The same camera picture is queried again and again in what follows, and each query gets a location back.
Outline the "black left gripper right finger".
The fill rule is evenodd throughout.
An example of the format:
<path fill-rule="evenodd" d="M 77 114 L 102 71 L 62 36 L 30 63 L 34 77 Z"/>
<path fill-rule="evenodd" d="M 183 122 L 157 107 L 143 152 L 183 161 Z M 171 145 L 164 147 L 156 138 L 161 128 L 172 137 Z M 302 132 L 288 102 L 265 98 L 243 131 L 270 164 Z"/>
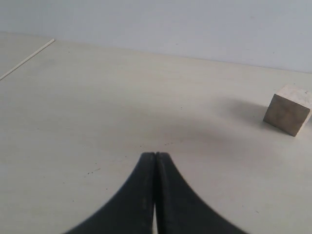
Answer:
<path fill-rule="evenodd" d="M 156 153 L 155 205 L 160 234 L 244 234 L 188 185 L 168 153 Z"/>

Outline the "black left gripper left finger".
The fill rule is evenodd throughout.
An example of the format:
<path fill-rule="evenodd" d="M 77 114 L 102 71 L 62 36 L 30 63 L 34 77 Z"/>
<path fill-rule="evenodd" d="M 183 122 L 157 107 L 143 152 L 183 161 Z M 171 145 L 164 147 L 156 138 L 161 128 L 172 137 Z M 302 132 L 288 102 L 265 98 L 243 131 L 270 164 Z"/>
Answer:
<path fill-rule="evenodd" d="M 68 234 L 151 234 L 155 153 L 142 153 L 134 170 L 117 193 Z"/>

